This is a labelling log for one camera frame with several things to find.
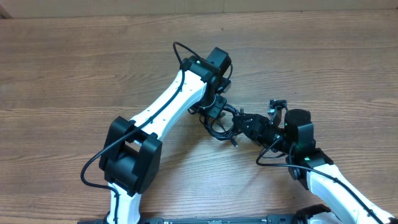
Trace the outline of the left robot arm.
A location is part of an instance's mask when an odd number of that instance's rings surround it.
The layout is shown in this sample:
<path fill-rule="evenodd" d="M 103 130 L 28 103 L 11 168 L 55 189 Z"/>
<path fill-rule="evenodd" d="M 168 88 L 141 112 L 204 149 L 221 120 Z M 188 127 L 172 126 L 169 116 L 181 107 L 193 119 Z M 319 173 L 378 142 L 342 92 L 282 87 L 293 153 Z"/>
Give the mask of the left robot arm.
<path fill-rule="evenodd" d="M 187 111 L 216 119 L 226 105 L 231 80 L 224 73 L 232 67 L 227 52 L 214 48 L 207 58 L 193 53 L 179 59 L 174 82 L 153 104 L 131 119 L 117 117 L 110 125 L 99 159 L 111 189 L 111 210 L 106 223 L 138 223 L 142 194 L 160 167 L 162 142 Z"/>

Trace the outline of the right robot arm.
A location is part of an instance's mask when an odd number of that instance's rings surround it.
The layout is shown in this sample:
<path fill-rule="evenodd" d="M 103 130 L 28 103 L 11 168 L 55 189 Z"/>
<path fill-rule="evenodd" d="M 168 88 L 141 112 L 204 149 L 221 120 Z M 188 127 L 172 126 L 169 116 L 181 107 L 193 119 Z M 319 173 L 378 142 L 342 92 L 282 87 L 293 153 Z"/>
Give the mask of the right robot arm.
<path fill-rule="evenodd" d="M 257 165 L 265 166 L 261 160 L 268 151 L 285 154 L 282 167 L 288 168 L 294 180 L 323 200 L 314 213 L 306 211 L 299 218 L 301 222 L 330 219 L 340 223 L 397 223 L 396 217 L 350 184 L 333 160 L 316 146 L 309 111 L 288 110 L 282 128 L 274 118 L 260 114 L 238 113 L 233 123 L 246 137 L 264 148 L 256 159 Z"/>

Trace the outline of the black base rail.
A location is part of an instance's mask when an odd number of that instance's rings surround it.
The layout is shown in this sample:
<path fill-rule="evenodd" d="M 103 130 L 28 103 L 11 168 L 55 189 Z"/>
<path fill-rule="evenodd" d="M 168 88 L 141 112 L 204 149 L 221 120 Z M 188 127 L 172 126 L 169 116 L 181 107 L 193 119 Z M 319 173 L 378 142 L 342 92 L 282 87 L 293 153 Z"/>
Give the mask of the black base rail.
<path fill-rule="evenodd" d="M 268 215 L 266 217 L 239 218 L 141 218 L 138 224 L 305 224 L 297 215 Z"/>

